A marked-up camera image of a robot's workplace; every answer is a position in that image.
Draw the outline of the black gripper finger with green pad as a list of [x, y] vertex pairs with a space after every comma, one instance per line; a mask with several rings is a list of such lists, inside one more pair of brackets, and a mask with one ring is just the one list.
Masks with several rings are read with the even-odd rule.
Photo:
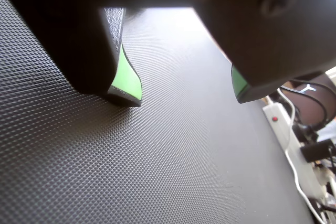
[[247, 86], [239, 103], [335, 66], [335, 0], [191, 0]]
[[97, 0], [10, 1], [78, 92], [141, 105], [141, 80], [122, 43], [124, 8]]

